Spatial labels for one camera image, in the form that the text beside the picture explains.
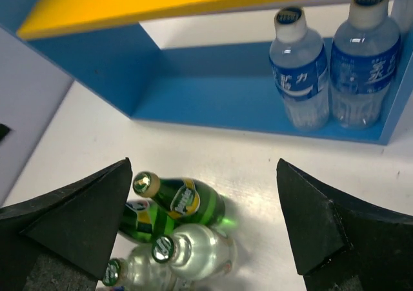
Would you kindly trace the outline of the clear glass bottle green cap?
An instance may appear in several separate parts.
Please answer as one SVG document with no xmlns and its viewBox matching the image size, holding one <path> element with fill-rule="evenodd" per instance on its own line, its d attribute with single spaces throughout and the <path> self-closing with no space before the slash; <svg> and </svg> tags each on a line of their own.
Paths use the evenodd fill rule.
<svg viewBox="0 0 413 291">
<path fill-rule="evenodd" d="M 231 273 L 237 246 L 226 233 L 192 223 L 158 236 L 152 245 L 152 257 L 179 278 L 202 281 Z"/>
</svg>

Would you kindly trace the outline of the green Perrier glass bottle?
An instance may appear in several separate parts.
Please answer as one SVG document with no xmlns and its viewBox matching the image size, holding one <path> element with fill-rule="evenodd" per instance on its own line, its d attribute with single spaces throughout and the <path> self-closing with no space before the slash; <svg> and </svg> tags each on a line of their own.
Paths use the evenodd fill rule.
<svg viewBox="0 0 413 291">
<path fill-rule="evenodd" d="M 133 191 L 152 199 L 178 223 L 213 226 L 225 215 L 225 202 L 211 186 L 189 177 L 161 178 L 142 171 L 132 181 Z"/>
</svg>

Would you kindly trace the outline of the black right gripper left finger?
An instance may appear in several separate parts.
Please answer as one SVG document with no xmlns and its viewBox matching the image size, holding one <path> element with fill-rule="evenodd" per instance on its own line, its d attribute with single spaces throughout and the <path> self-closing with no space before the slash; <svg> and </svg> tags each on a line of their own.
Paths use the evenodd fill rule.
<svg viewBox="0 0 413 291">
<path fill-rule="evenodd" d="M 1 208 L 1 290 L 95 290 L 130 191 L 130 160 Z"/>
</svg>

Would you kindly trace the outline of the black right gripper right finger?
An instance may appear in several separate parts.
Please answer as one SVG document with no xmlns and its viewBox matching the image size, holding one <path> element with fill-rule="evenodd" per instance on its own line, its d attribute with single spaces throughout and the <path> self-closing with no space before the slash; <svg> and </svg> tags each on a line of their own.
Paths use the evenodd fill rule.
<svg viewBox="0 0 413 291">
<path fill-rule="evenodd" d="M 412 290 L 412 216 L 342 192 L 284 159 L 276 174 L 307 290 Z"/>
</svg>

